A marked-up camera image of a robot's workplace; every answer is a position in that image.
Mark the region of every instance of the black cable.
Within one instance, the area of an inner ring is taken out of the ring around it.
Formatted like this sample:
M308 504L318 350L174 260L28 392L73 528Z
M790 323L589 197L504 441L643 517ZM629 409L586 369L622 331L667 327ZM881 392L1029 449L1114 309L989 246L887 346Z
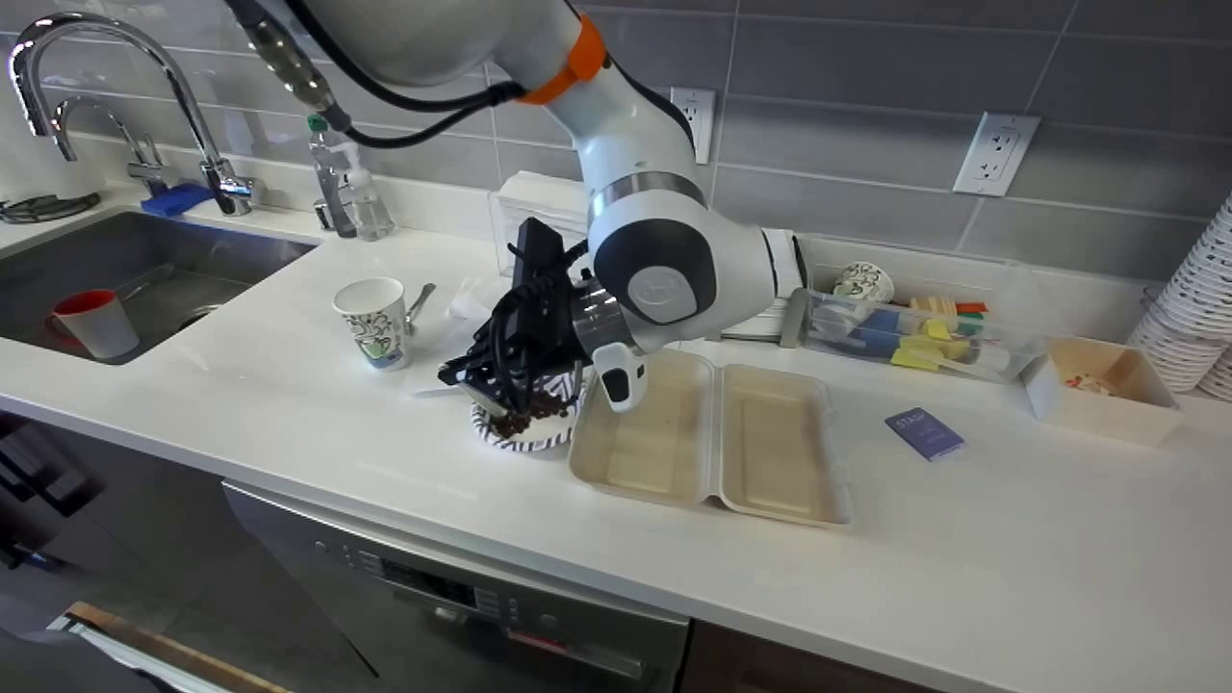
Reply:
M450 115L441 115L441 120L436 120L431 127L413 132L413 133L380 137L380 133L365 133L365 132L357 132L357 127L348 127L348 133L349 133L353 141L363 141L363 146L374 146L374 148L405 148L405 146L419 146L419 141L450 132L455 123L478 115L481 109L485 109L485 105L469 105L469 109L450 110Z
M502 86L487 86L487 88L481 88L481 91L455 96L455 101L417 101L417 96L392 91L392 88L383 88L380 82L374 82L368 71L363 71L363 68L341 55L341 44L317 23L317 15L308 12L303 0L286 0L286 9L303 23L303 32L317 37L317 44L318 44L353 86L363 86L365 91L374 91L374 96L383 101L383 105L398 105L398 109L407 109L407 110L460 110L460 109L495 109L495 105L504 105L504 101L526 96L526 88L516 86L516 82L502 82Z

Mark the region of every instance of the dishwasher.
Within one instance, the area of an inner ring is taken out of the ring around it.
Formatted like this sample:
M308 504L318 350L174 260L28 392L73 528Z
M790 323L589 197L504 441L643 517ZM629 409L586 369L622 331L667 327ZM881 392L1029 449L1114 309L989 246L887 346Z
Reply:
M368 690L667 693L690 619L222 480L229 517L365 660Z

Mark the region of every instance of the paper tray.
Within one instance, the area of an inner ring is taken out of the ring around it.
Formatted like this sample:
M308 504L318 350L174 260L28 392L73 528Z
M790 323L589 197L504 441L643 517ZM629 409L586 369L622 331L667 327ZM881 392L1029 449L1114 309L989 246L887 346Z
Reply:
M785 523L845 523L812 376L733 367L715 382L680 350L645 367L650 392L629 414L589 385L568 449L582 480L667 504L715 501Z

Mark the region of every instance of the faucet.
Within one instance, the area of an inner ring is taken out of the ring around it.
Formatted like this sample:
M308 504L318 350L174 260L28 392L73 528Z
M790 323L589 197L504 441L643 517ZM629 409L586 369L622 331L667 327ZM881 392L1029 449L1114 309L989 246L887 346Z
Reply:
M59 123L59 132L68 132L68 115L79 109L92 109L101 120L109 120L118 132L118 137L128 141L128 154L132 154L132 160L128 160L132 181L142 181L150 190L150 197L165 193L174 183L174 173L165 169L156 146L150 137L138 137L102 101L68 96L55 109L51 123Z
M118 37L118 41L142 48L163 68L163 78L168 82L168 91L177 96L177 105L188 120L188 132L205 154L205 160L201 160L205 183L214 197L214 205L222 207L222 215L245 215L255 207L255 181L237 178L235 165L220 154L183 68L150 36L142 36L138 25L118 23L110 15L55 12L55 15L42 15L32 25L23 25L23 36L15 37L15 44L9 55L9 82L23 105L23 115L28 115L28 127L33 137L55 137L60 157L73 160L73 137L66 132L66 120L42 96L42 55L46 55L46 44L55 44L66 36L109 36L109 37Z

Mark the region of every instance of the electrical outlet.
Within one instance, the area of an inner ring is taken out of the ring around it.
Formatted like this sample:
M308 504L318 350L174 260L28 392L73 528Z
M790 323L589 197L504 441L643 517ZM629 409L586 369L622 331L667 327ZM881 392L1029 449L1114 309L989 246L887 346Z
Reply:
M1029 157L1035 115L985 110L967 146L953 193L1003 197L1016 165Z
M715 137L715 91L709 88L668 88L673 109L690 120L697 160L709 160Z

